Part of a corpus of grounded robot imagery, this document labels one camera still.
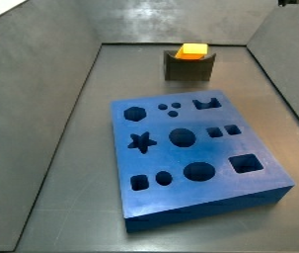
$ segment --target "yellow cube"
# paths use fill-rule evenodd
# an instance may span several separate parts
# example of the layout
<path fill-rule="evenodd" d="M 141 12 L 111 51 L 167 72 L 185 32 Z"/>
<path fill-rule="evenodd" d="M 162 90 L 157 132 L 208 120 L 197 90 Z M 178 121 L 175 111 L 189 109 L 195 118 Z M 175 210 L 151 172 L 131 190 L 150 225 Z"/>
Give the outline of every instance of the yellow cube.
<path fill-rule="evenodd" d="M 201 59 L 208 54 L 208 47 L 205 43 L 185 43 L 175 58 Z"/>

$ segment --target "rectangular hole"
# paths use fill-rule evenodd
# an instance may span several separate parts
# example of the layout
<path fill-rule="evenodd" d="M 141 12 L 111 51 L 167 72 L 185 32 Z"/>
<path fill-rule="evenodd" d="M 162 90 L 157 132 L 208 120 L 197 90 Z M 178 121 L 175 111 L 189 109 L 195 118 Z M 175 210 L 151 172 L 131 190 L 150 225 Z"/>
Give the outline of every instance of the rectangular hole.
<path fill-rule="evenodd" d="M 209 127 L 208 132 L 212 138 L 222 137 L 224 133 L 218 127 Z"/>
<path fill-rule="evenodd" d="M 146 175 L 134 176 L 131 183 L 134 191 L 141 191 L 150 187 L 149 177 Z"/>
<path fill-rule="evenodd" d="M 229 158 L 236 171 L 242 174 L 262 170 L 264 167 L 254 154 L 245 154 Z"/>
<path fill-rule="evenodd" d="M 225 126 L 225 129 L 229 133 L 229 135 L 237 135 L 237 134 L 241 134 L 241 129 L 237 125 L 229 125 L 229 126 Z"/>

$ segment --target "blue foam block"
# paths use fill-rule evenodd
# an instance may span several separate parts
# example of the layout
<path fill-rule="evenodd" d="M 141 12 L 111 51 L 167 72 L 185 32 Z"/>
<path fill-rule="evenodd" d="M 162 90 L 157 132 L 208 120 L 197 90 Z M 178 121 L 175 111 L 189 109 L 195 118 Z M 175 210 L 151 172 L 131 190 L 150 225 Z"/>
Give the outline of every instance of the blue foam block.
<path fill-rule="evenodd" d="M 221 91 L 111 105 L 129 232 L 276 203 L 294 182 Z"/>

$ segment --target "gray wall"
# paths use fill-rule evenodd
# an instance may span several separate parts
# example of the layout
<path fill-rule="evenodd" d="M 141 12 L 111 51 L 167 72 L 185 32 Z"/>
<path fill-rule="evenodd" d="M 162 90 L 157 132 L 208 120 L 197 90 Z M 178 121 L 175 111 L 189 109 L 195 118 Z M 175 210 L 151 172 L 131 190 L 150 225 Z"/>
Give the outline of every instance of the gray wall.
<path fill-rule="evenodd" d="M 249 49 L 299 117 L 299 5 L 274 10 Z"/>
<path fill-rule="evenodd" d="M 0 250 L 12 250 L 101 42 L 75 1 L 0 17 Z"/>
<path fill-rule="evenodd" d="M 277 0 L 81 0 L 102 42 L 246 45 Z"/>

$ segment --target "small circular hole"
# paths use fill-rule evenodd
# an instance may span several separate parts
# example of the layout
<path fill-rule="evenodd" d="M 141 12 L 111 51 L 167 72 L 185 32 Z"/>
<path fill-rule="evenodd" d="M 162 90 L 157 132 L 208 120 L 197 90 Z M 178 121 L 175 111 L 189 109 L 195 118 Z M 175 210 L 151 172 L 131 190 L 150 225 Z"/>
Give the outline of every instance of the small circular hole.
<path fill-rule="evenodd" d="M 181 108 L 181 103 L 173 103 L 171 107 L 175 108 L 175 109 Z"/>
<path fill-rule="evenodd" d="M 166 109 L 167 109 L 167 105 L 166 105 L 166 104 L 161 104 L 161 105 L 158 105 L 158 108 L 159 108 L 161 110 L 166 110 Z"/>
<path fill-rule="evenodd" d="M 175 111 L 170 111 L 167 114 L 174 118 L 178 116 L 178 113 Z"/>
<path fill-rule="evenodd" d="M 162 185 L 162 186 L 167 186 L 170 185 L 171 181 L 173 181 L 173 177 L 171 174 L 166 171 L 161 171 L 157 173 L 155 175 L 155 181 Z"/>

